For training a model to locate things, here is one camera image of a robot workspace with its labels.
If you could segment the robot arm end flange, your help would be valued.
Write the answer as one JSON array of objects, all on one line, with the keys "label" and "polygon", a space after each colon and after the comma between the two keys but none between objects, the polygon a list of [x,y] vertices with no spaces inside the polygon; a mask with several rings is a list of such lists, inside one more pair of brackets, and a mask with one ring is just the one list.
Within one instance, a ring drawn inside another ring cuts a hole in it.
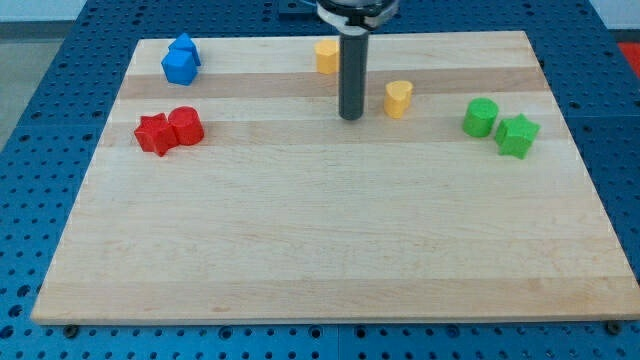
[{"label": "robot arm end flange", "polygon": [[399,0],[317,0],[317,15],[340,33],[356,36],[380,28],[400,8]]}]

